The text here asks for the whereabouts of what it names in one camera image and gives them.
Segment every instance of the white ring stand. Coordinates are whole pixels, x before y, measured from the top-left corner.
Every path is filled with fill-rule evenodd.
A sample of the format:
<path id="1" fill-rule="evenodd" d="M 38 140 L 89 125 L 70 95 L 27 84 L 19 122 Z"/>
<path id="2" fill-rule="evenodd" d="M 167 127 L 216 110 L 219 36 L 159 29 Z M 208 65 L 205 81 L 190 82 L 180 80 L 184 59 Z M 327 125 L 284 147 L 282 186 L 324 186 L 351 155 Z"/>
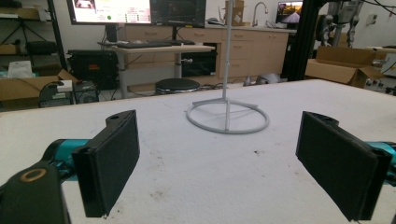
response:
<path id="1" fill-rule="evenodd" d="M 224 74 L 224 78 L 223 78 L 222 98 L 192 103 L 192 106 L 190 106 L 190 108 L 187 110 L 187 119 L 192 124 L 196 125 L 197 127 L 202 128 L 204 130 L 208 130 L 210 132 L 214 132 L 214 133 L 256 133 L 256 132 L 259 132 L 259 131 L 265 129 L 269 125 L 270 120 L 269 120 L 268 115 L 265 114 L 262 110 L 260 110 L 257 105 L 250 105 L 250 104 L 233 101 L 233 100 L 228 99 L 226 96 L 227 95 L 226 91 L 227 91 L 227 81 L 228 81 L 228 69 L 229 69 L 229 65 L 230 65 L 230 43 L 231 43 L 231 27 L 232 27 L 231 23 L 232 23 L 232 13 L 233 13 L 233 1 L 229 1 L 227 10 L 228 10 L 228 12 L 227 12 L 228 16 L 227 16 L 226 65 L 225 65 L 225 74 Z M 223 129 L 204 125 L 202 122 L 195 120 L 191 116 L 191 111 L 194 110 L 195 108 L 197 108 L 201 105 L 213 105 L 213 104 L 226 104 L 225 125 L 224 125 Z M 263 124 L 257 128 L 248 128 L 245 130 L 230 130 L 231 105 L 240 105 L 240 106 L 248 108 L 249 110 L 258 112 L 260 115 L 262 115 L 264 117 Z"/>

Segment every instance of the wooden cabinet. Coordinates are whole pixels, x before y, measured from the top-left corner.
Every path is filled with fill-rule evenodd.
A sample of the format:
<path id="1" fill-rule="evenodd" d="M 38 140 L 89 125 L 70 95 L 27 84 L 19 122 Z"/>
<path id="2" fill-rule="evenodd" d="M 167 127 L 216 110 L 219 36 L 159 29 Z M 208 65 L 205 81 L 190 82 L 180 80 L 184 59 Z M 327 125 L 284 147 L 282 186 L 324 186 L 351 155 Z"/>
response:
<path id="1" fill-rule="evenodd" d="M 258 76 L 282 72 L 288 33 L 232 30 L 229 77 Z M 225 58 L 226 31 L 223 32 L 221 59 Z M 225 62 L 220 63 L 223 77 Z"/>
<path id="2" fill-rule="evenodd" d="M 125 39 L 127 40 L 150 40 L 170 39 L 172 27 L 167 26 L 127 26 Z"/>
<path id="3" fill-rule="evenodd" d="M 288 33 L 261 32 L 253 43 L 250 75 L 282 72 Z"/>
<path id="4" fill-rule="evenodd" d="M 127 40 L 169 39 L 171 27 L 133 26 L 125 31 Z M 233 29 L 230 43 L 229 81 L 247 76 L 282 72 L 289 33 Z M 227 30 L 225 28 L 181 28 L 177 39 L 188 39 L 195 43 L 217 44 L 216 74 L 214 76 L 189 77 L 202 84 L 222 82 L 226 65 Z M 129 67 L 149 67 L 161 62 L 174 60 L 173 55 L 143 55 Z"/>

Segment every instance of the computer monitor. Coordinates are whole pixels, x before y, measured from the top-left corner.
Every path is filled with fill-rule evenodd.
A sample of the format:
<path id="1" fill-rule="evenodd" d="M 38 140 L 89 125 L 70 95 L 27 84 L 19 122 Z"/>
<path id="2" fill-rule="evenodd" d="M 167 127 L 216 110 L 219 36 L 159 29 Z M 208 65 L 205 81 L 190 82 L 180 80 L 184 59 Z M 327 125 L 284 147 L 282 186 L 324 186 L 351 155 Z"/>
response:
<path id="1" fill-rule="evenodd" d="M 150 7 L 152 24 L 205 27 L 206 0 L 150 0 Z"/>
<path id="2" fill-rule="evenodd" d="M 107 40 L 117 41 L 117 24 L 151 24 L 149 0 L 67 0 L 73 25 L 105 25 Z"/>
<path id="3" fill-rule="evenodd" d="M 290 29 L 296 29 L 300 21 L 303 1 L 279 2 L 277 4 L 276 23 L 286 23 Z"/>

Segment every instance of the chair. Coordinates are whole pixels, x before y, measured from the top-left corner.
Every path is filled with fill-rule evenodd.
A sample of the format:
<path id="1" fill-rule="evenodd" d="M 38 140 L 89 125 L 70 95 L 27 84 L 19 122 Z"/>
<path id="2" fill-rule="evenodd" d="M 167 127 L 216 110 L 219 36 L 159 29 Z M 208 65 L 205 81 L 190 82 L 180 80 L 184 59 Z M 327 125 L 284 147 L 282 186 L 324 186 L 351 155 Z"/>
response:
<path id="1" fill-rule="evenodd" d="M 155 83 L 155 91 L 158 94 L 175 94 L 182 92 L 198 91 L 201 84 L 186 78 L 167 78 Z"/>

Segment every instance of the white table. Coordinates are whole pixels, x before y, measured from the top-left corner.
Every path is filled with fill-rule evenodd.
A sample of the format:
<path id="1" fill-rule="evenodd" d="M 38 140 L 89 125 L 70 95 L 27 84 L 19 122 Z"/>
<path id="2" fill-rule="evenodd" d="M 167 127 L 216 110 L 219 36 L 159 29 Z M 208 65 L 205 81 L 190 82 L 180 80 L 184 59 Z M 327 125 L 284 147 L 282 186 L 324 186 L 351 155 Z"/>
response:
<path id="1" fill-rule="evenodd" d="M 92 138 L 105 118 L 135 109 L 141 154 L 124 191 L 107 220 L 85 218 L 78 183 L 63 183 L 73 223 L 347 224 L 295 156 L 302 112 L 338 119 L 364 141 L 396 141 L 394 96 L 323 80 L 244 87 L 228 96 L 268 113 L 267 129 L 227 135 L 188 122 L 192 102 L 220 96 L 201 91 L 0 113 L 0 183 L 40 160 L 52 141 Z M 390 224 L 395 211 L 396 190 L 383 186 L 370 223 Z"/>
<path id="2" fill-rule="evenodd" d="M 119 57 L 119 74 L 120 74 L 120 91 L 122 99 L 126 99 L 130 97 L 130 93 L 128 92 L 128 86 L 131 85 L 131 76 L 130 69 L 126 68 L 125 65 L 125 55 L 126 54 L 156 54 L 156 53 L 175 53 L 175 66 L 169 70 L 169 67 L 161 68 L 161 73 L 173 73 L 175 77 L 181 77 L 181 53 L 188 52 L 206 52 L 214 49 L 214 47 L 209 46 L 200 46 L 200 45 L 184 45 L 184 46 L 172 46 L 172 47 L 160 47 L 160 48 L 147 48 L 147 49 L 120 49 L 114 48 L 114 51 L 117 52 Z M 149 73 L 152 73 L 153 70 L 147 69 L 148 76 Z"/>

